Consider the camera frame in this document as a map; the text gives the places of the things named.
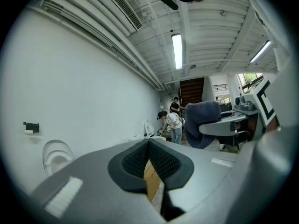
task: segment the fluorescent light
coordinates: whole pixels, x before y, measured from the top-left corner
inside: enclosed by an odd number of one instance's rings
[[[174,58],[176,61],[176,69],[182,68],[182,35],[181,34],[173,34],[171,35],[173,50],[174,50]]]
[[[255,62],[258,59],[258,57],[260,57],[261,54],[263,54],[270,45],[271,45],[271,42],[266,41],[266,43],[262,46],[262,48],[259,50],[259,52],[256,53],[255,56],[250,60],[250,63]]]

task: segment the toilet paper holder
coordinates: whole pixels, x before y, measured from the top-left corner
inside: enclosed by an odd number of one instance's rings
[[[39,133],[39,124],[32,124],[32,123],[27,123],[24,122],[24,125],[26,125],[26,130],[32,130],[33,133]]]

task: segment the white device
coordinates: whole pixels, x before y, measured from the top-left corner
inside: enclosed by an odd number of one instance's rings
[[[265,77],[257,81],[243,95],[245,102],[250,101],[256,109],[260,110],[265,126],[267,126],[276,115],[265,94],[265,90],[269,85],[270,81]]]
[[[155,135],[154,127],[148,120],[145,122],[144,125],[145,125],[145,132],[146,132],[145,138],[146,139],[163,139],[163,140],[166,140],[165,137]]]

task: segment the man in black shirt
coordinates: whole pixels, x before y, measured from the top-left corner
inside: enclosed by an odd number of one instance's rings
[[[175,97],[173,99],[173,102],[172,102],[171,106],[170,106],[170,112],[174,112],[174,113],[177,113],[179,115],[179,109],[185,109],[185,108],[178,105],[178,97]]]

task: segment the floor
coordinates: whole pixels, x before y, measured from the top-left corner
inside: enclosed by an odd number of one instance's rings
[[[182,144],[184,146],[191,147],[190,144],[186,140],[183,140]],[[214,140],[208,147],[205,148],[205,150],[220,151],[219,146],[220,146],[220,143],[218,142],[218,140]],[[225,148],[221,152],[237,153],[237,149],[235,147],[227,146],[227,148]],[[163,190],[164,190],[164,183],[161,182],[153,200],[151,201],[151,204],[154,206],[154,208],[159,213],[161,210]]]

